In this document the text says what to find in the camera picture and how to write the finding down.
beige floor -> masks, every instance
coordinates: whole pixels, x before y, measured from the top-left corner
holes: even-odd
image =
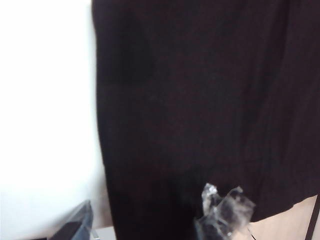
[[[288,211],[250,223],[249,229],[256,240],[305,240],[316,196],[294,205]],[[245,232],[238,233],[233,240],[253,240]],[[320,240],[320,220],[318,219],[312,240]]]

clear plastic wrap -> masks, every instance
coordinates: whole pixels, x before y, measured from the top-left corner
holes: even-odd
[[[203,217],[194,223],[198,240],[230,240],[234,231],[248,225],[255,204],[239,186],[223,198],[216,186],[207,183],[202,192],[202,207]]]

black coat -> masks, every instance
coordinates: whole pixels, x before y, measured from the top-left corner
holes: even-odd
[[[192,239],[205,183],[253,221],[320,192],[320,1],[94,0],[118,240]]]

white wall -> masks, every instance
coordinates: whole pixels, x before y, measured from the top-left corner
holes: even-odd
[[[111,224],[89,0],[0,1],[1,240],[51,235],[92,200]]]

